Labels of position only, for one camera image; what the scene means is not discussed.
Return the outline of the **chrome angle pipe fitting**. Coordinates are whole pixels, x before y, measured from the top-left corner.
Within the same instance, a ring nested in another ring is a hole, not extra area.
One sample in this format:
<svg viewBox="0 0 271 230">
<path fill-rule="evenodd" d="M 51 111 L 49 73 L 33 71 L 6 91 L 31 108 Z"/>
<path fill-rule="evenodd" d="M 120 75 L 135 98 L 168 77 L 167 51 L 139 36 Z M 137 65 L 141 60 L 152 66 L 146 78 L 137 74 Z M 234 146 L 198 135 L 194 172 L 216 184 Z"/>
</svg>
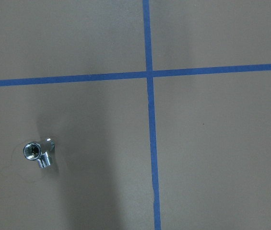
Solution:
<svg viewBox="0 0 271 230">
<path fill-rule="evenodd" d="M 51 166 L 51 152 L 55 149 L 55 143 L 51 138 L 27 143 L 23 148 L 23 155 L 29 161 L 36 161 L 43 169 Z"/>
</svg>

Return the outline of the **brown table mat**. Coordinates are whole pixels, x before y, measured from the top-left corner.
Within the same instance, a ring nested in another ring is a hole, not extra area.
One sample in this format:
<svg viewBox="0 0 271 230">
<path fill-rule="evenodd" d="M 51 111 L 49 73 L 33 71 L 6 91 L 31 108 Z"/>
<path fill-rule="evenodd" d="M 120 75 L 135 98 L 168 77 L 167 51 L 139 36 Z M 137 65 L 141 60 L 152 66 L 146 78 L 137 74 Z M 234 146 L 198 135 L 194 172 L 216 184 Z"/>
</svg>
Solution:
<svg viewBox="0 0 271 230">
<path fill-rule="evenodd" d="M 0 230 L 271 230 L 271 0 L 0 0 Z"/>
</svg>

